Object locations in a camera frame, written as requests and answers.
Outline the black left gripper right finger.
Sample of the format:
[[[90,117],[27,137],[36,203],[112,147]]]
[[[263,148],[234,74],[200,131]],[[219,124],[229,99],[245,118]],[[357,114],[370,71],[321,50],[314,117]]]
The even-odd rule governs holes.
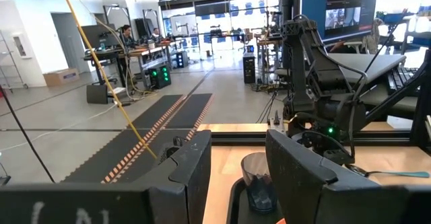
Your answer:
[[[287,224],[377,224],[369,198],[378,184],[268,130],[270,176]]]

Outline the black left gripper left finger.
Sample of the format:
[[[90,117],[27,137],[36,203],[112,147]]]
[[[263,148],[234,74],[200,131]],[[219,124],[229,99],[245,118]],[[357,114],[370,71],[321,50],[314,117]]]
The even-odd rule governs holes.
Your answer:
[[[134,181],[144,188],[134,224],[202,224],[211,175],[211,132],[197,133]]]

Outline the dark blue textured cup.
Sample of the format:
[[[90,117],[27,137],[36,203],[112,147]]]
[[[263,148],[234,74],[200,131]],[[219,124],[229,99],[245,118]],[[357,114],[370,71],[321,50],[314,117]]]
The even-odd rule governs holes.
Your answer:
[[[269,173],[265,152],[246,155],[240,162],[250,209],[270,213],[277,207],[277,195]]]

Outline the spoon with teal handle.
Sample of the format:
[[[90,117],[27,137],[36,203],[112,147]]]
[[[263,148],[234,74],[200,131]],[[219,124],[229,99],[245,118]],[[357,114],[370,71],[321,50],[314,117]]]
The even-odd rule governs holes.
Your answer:
[[[384,172],[384,171],[366,171],[355,165],[346,165],[346,168],[361,175],[365,178],[368,178],[372,174],[389,174],[394,176],[405,176],[405,177],[413,177],[413,178],[431,178],[431,175],[428,172]]]

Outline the black rectangular tray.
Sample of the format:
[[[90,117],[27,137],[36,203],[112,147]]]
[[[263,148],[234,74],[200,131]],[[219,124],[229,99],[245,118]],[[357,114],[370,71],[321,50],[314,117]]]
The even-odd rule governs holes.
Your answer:
[[[271,213],[262,214],[250,210],[246,185],[242,178],[232,185],[226,224],[276,224],[282,218],[279,204]]]

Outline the dark grey side table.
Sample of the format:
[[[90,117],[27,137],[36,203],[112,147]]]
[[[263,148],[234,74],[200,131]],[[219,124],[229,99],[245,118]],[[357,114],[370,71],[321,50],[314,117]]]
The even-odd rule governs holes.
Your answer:
[[[338,63],[360,70],[365,71],[371,60],[374,58],[373,54],[343,54],[343,53],[329,53],[328,56]],[[370,83],[391,69],[397,67],[400,63],[406,60],[405,55],[401,54],[380,54],[373,61],[373,64],[367,70],[368,76],[366,83]],[[347,81],[351,84],[356,83],[361,74],[341,68]]]

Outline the computer with green lights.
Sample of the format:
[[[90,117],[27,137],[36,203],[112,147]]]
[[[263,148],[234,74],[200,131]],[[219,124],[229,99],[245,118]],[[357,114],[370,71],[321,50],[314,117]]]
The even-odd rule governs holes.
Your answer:
[[[151,86],[154,89],[162,89],[171,84],[170,72],[166,65],[159,65],[148,70]]]

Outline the black computer tower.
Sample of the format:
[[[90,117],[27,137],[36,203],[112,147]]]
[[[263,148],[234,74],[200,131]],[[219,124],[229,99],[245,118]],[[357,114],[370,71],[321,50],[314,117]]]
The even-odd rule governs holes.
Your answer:
[[[242,58],[243,77],[245,84],[256,82],[255,78],[255,56],[253,52],[245,52]]]

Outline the black box on floor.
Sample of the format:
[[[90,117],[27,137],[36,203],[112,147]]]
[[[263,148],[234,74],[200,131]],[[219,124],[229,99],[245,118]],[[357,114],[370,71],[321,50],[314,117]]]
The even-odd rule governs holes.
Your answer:
[[[108,90],[106,85],[88,85],[86,87],[86,100],[89,104],[107,104]]]

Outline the wooden work desk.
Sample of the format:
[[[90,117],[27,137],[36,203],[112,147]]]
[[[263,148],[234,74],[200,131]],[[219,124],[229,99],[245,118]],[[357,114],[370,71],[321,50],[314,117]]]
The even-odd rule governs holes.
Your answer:
[[[122,49],[97,50],[95,55],[101,61],[102,66],[115,64],[119,75],[118,81],[123,87],[130,85],[130,80],[133,81],[134,76],[137,76],[137,81],[141,81],[146,89],[154,89],[151,86],[149,69],[159,65],[166,65],[170,72],[171,60],[168,48],[169,44],[159,46],[153,49],[131,49],[125,53]],[[138,59],[138,73],[127,73],[130,68],[126,59]]]

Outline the large display screen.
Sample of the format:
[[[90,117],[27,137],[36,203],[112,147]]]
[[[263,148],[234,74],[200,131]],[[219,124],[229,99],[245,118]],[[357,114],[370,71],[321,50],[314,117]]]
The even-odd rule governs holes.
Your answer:
[[[375,7],[376,0],[301,0],[301,13],[317,23],[325,44],[371,34]]]

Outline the cardboard box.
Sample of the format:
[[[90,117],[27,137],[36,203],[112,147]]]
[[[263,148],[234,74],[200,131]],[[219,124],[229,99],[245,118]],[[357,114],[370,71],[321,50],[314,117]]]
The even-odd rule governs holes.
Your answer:
[[[78,70],[75,68],[63,69],[45,73],[44,80],[49,87],[60,86],[79,80]]]

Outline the black desk monitor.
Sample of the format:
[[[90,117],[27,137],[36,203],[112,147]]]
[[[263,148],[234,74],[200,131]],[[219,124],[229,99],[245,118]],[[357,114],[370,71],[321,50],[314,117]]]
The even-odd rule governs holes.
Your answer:
[[[119,45],[119,42],[115,37],[116,31],[114,29],[114,25],[109,24],[108,27],[110,27],[112,31],[100,24],[82,26],[81,28],[92,48],[100,48],[101,44],[105,45],[105,47]]]

